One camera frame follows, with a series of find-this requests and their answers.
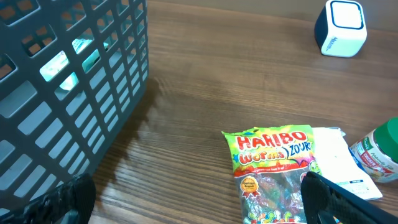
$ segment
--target white cube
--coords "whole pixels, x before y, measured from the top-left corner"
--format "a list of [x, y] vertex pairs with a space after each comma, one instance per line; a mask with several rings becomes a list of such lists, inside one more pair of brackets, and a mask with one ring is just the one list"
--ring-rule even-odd
[[367, 34], [362, 6], [355, 1], [327, 1], [315, 23], [315, 39], [323, 55], [352, 57]]

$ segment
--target perforated basket side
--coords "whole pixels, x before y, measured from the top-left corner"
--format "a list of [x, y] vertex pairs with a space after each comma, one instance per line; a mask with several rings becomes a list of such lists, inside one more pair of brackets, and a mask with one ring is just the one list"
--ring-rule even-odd
[[[4, 0], [0, 19], [1, 215], [95, 171], [144, 94], [149, 61], [144, 0]], [[75, 39], [93, 41], [77, 54]], [[40, 69], [59, 53], [67, 65], [46, 81]]]

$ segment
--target haribo bag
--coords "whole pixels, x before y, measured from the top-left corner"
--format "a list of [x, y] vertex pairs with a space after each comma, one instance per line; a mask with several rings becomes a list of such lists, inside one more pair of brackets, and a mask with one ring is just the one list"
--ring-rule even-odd
[[306, 223], [300, 184], [318, 172], [309, 125], [223, 133], [233, 163], [244, 224]]

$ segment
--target cylindrical container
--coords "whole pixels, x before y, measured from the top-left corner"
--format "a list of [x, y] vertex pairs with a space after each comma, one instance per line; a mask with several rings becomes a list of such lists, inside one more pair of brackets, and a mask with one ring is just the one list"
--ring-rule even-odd
[[398, 179], [398, 117], [371, 131], [351, 150], [374, 181]]

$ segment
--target wooden table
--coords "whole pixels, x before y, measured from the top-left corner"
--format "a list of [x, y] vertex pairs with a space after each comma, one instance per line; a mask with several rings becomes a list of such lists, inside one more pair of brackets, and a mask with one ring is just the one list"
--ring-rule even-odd
[[[241, 223], [221, 131], [338, 126], [352, 144], [398, 114], [398, 34], [326, 57], [314, 22], [148, 5], [146, 94], [94, 175], [91, 223]], [[398, 215], [398, 183], [378, 186]]]

